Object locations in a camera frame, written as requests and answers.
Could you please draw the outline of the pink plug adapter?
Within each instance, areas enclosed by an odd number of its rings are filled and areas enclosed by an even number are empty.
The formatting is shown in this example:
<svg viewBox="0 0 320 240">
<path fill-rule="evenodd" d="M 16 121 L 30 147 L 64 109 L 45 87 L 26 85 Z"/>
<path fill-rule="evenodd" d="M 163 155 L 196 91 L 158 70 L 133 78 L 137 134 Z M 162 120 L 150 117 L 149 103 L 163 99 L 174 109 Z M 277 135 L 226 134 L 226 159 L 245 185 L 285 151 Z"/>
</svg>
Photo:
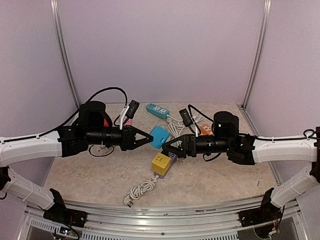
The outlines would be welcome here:
<svg viewBox="0 0 320 240">
<path fill-rule="evenodd" d="M 132 125 L 132 120 L 129 119 L 126 123 L 125 123 L 126 126 L 131 126 Z"/>
</svg>

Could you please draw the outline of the light blue small adapter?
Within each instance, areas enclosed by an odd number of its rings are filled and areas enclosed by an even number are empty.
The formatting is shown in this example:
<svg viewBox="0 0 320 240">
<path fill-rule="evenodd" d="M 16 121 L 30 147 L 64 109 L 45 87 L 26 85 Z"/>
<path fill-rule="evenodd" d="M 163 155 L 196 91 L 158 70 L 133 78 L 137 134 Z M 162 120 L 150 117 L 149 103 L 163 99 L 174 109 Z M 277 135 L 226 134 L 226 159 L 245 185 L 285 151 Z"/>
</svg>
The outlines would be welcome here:
<svg viewBox="0 0 320 240">
<path fill-rule="evenodd" d="M 153 140 L 149 144 L 156 149 L 161 149 L 163 144 L 168 140 L 170 133 L 157 125 L 152 129 L 150 135 L 153 137 Z"/>
</svg>

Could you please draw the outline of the yellow black plug adapter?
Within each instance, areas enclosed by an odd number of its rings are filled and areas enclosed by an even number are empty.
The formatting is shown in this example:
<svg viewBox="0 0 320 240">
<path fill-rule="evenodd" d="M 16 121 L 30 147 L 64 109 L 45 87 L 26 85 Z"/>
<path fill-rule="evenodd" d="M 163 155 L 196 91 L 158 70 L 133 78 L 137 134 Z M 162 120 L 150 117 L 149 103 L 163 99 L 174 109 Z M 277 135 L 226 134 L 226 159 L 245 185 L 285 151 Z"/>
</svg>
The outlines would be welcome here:
<svg viewBox="0 0 320 240">
<path fill-rule="evenodd" d="M 154 173 L 164 176 L 171 165 L 171 158 L 162 153 L 157 153 L 151 161 L 151 169 Z"/>
</svg>

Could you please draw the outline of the red cube socket adapter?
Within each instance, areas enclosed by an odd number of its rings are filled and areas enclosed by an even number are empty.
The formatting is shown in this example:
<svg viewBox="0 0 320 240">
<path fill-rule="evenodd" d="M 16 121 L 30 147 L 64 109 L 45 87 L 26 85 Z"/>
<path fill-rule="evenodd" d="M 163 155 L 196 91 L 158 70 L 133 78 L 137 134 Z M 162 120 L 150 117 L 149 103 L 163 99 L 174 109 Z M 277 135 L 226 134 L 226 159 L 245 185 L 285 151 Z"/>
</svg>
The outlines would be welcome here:
<svg viewBox="0 0 320 240">
<path fill-rule="evenodd" d="M 113 122 L 111 120 L 106 120 L 104 119 L 104 127 L 112 127 L 113 126 Z"/>
</svg>

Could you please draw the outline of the orange power strip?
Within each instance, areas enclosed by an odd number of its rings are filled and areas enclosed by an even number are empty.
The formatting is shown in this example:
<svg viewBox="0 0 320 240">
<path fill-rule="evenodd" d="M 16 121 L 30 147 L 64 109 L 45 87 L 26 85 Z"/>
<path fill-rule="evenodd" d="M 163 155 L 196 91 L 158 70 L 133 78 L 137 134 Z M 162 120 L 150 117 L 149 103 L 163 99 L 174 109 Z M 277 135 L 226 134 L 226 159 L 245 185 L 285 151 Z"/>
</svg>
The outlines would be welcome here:
<svg viewBox="0 0 320 240">
<path fill-rule="evenodd" d="M 214 132 L 209 124 L 203 124 L 200 127 L 201 133 L 206 136 L 213 136 Z"/>
</svg>

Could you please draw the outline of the purple power strip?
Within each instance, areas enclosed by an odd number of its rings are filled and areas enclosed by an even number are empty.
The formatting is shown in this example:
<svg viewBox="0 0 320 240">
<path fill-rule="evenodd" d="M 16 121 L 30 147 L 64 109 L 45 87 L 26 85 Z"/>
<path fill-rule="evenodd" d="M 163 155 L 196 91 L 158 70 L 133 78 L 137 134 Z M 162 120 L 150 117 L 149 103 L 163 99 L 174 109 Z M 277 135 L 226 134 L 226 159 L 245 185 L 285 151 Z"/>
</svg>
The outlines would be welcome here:
<svg viewBox="0 0 320 240">
<path fill-rule="evenodd" d="M 177 155 L 171 152 L 168 154 L 158 153 L 151 161 L 153 175 L 163 179 L 175 164 L 177 158 Z"/>
</svg>

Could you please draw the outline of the white usb charger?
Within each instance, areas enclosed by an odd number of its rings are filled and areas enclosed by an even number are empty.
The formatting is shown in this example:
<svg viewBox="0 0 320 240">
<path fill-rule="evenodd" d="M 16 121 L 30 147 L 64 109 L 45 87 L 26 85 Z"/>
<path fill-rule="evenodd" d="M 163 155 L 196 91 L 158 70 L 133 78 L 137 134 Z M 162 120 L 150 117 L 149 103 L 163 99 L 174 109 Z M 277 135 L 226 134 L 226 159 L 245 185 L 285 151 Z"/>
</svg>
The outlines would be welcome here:
<svg viewBox="0 0 320 240">
<path fill-rule="evenodd" d="M 103 151 L 107 151 L 109 150 L 110 148 L 109 147 L 106 147 L 106 146 L 99 146 L 98 147 L 98 152 L 103 152 Z"/>
</svg>

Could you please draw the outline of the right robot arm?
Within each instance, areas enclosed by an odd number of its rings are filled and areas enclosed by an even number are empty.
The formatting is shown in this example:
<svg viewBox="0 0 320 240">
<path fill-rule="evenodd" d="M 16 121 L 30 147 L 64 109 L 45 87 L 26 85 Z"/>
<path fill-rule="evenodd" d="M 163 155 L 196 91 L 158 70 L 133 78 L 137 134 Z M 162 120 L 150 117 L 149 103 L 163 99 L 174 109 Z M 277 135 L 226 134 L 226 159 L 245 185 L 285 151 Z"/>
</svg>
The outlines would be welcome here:
<svg viewBox="0 0 320 240">
<path fill-rule="evenodd" d="M 213 115 L 213 134 L 184 134 L 162 145 L 178 157 L 225 153 L 238 165 L 275 161 L 306 161 L 308 164 L 285 183 L 267 190 L 257 208 L 239 212 L 243 227 L 281 219 L 284 206 L 320 184 L 320 129 L 310 135 L 286 138 L 258 137 L 239 132 L 239 118 L 227 111 Z"/>
</svg>

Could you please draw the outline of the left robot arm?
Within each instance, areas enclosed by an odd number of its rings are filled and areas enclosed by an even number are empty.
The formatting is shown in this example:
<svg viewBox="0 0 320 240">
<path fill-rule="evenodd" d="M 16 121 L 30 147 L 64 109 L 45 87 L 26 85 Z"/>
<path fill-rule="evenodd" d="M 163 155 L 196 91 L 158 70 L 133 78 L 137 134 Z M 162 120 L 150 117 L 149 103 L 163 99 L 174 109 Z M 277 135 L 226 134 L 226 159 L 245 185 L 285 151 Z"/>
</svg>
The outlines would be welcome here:
<svg viewBox="0 0 320 240">
<path fill-rule="evenodd" d="M 85 211 L 67 208 L 61 194 L 45 189 L 17 174 L 10 165 L 28 160 L 70 157 L 87 151 L 92 145 L 107 148 L 120 147 L 122 151 L 135 150 L 153 141 L 153 136 L 126 122 L 139 107 L 135 100 L 126 102 L 114 125 L 106 112 L 106 105 L 90 97 L 66 122 L 47 132 L 0 139 L 0 190 L 32 203 L 43 211 L 43 217 L 65 225 L 83 227 Z"/>
</svg>

